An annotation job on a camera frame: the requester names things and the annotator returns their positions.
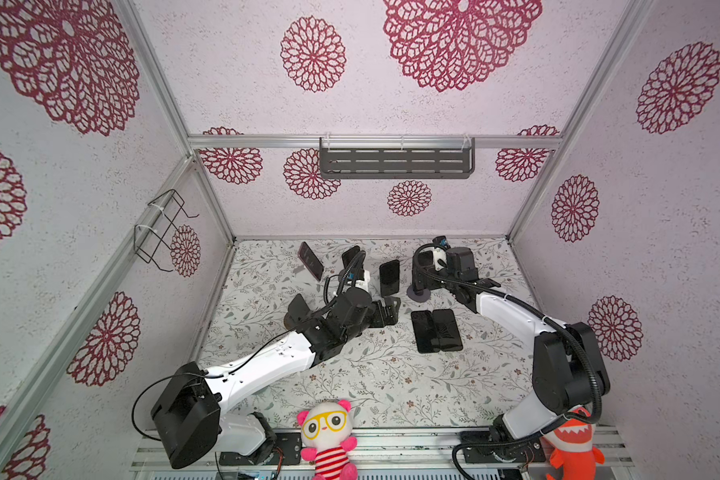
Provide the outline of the black phone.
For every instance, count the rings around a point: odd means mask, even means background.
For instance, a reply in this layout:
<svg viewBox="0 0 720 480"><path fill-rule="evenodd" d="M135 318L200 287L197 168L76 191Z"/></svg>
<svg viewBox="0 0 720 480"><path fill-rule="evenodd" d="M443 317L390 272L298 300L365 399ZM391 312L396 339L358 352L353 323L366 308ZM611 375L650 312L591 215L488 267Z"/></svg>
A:
<svg viewBox="0 0 720 480"><path fill-rule="evenodd" d="M454 312L438 309L432 312L435 337L432 346L441 352L455 352L463 349L463 342Z"/></svg>
<svg viewBox="0 0 720 480"><path fill-rule="evenodd" d="M343 270L349 271L353 267L363 267L365 254L362 252L359 245L354 245L342 253Z"/></svg>
<svg viewBox="0 0 720 480"><path fill-rule="evenodd" d="M438 340L438 334L432 312L429 310L412 311L410 317L418 352L421 354L436 353L435 343Z"/></svg>
<svg viewBox="0 0 720 480"><path fill-rule="evenodd" d="M395 296L400 290L400 261L390 260L379 267L380 295Z"/></svg>

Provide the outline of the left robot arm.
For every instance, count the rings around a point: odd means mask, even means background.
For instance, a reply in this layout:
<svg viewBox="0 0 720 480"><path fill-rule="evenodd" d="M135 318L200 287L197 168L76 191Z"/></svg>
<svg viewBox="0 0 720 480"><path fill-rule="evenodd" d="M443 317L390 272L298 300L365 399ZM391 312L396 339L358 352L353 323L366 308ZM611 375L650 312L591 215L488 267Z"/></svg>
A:
<svg viewBox="0 0 720 480"><path fill-rule="evenodd" d="M194 361L162 378L165 388L151 408L170 466L189 467L215 449L261 464L274 453L277 436L260 413L235 413L249 396L295 373L338 356L368 328L397 324L397 297L372 299L351 287L329 304L311 310L302 296L288 305L287 330L254 353L202 369Z"/></svg>

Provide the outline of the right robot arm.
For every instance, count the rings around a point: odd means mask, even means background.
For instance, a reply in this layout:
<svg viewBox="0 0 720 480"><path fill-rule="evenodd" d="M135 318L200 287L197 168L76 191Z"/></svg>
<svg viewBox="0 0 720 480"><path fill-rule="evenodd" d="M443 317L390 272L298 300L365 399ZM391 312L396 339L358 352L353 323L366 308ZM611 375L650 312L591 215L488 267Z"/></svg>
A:
<svg viewBox="0 0 720 480"><path fill-rule="evenodd" d="M514 460L525 448L565 423L595 426L610 391L596 335L585 323L554 319L483 278L473 252L443 237L412 257L413 295L444 289L471 312L498 323L531 353L531 392L485 432L467 435L452 453L470 449Z"/></svg>

